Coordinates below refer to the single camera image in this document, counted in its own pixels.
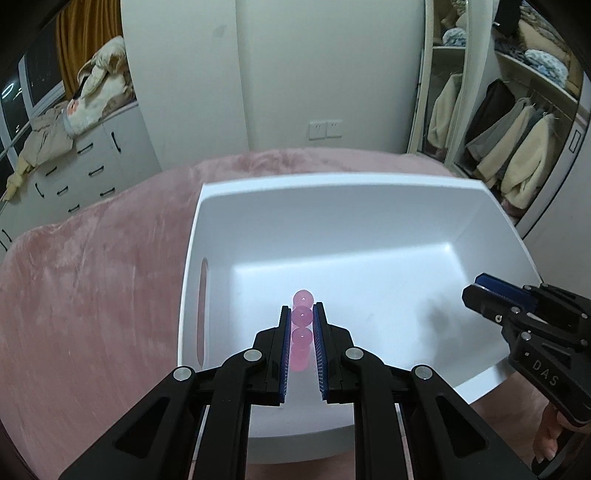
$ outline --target metal screw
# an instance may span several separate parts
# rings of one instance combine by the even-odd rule
[[[254,348],[251,348],[250,350],[244,352],[244,360],[246,360],[247,362],[257,362],[261,358],[262,353],[260,353],[258,350],[255,350]]]
[[[185,381],[186,379],[191,377],[191,370],[187,367],[178,367],[174,371],[173,377],[175,380],[178,380],[179,382]]]
[[[352,348],[347,348],[345,355],[347,356],[347,358],[350,358],[351,360],[360,360],[361,358],[363,358],[363,350],[361,350],[361,348],[357,348],[356,346],[354,346]]]
[[[422,380],[429,380],[433,376],[433,370],[421,365],[415,369],[414,374]]]

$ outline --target translucent pink bead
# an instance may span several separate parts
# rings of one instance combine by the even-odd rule
[[[290,362],[292,358],[308,358],[308,356],[310,356],[310,345],[304,347],[304,348],[298,348],[296,347],[293,343],[291,344],[291,350],[290,350]]]
[[[312,331],[308,330],[307,328],[298,327],[293,332],[291,332],[291,341],[293,342],[294,346],[299,349],[307,347],[312,343],[313,339],[314,335],[312,334]]]
[[[312,323],[312,310],[300,305],[291,312],[291,322],[298,327],[307,327]]]
[[[304,306],[310,309],[312,308],[313,304],[314,297],[307,290],[300,290],[298,293],[294,295],[294,308]]]
[[[297,356],[294,355],[293,358],[290,354],[290,370],[294,372],[303,372],[306,368],[308,368],[308,363],[310,361],[310,355],[306,356]]]

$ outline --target wall switch plate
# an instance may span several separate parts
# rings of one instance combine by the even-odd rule
[[[326,138],[326,121],[310,122],[308,138],[310,140],[321,140],[322,138]]]
[[[328,120],[326,122],[326,138],[340,138],[343,136],[343,121]]]

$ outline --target beige coat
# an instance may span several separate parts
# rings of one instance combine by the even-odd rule
[[[536,123],[507,167],[501,193],[517,208],[530,205],[546,164],[554,154],[553,123],[554,115],[546,115]]]
[[[427,133],[427,141],[435,148],[448,148],[452,140],[458,110],[457,97],[461,87],[462,74],[450,75],[441,94],[435,100]]]
[[[495,174],[505,164],[511,152],[513,152],[534,110],[533,106],[526,106],[509,127],[507,133],[501,138],[501,141],[494,146],[490,153],[476,167],[479,177],[484,180],[487,186],[492,186],[490,182],[494,184]]]

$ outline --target bed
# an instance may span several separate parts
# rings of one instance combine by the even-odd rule
[[[19,237],[0,265],[0,420],[23,462],[2,429],[0,459],[30,467],[15,466],[19,479],[56,480],[176,366],[184,262],[203,183],[334,171],[450,175],[426,158],[355,150],[225,157],[165,171]],[[530,462],[546,403],[514,374],[474,408]],[[247,477],[353,479],[354,463],[350,452],[249,465]]]

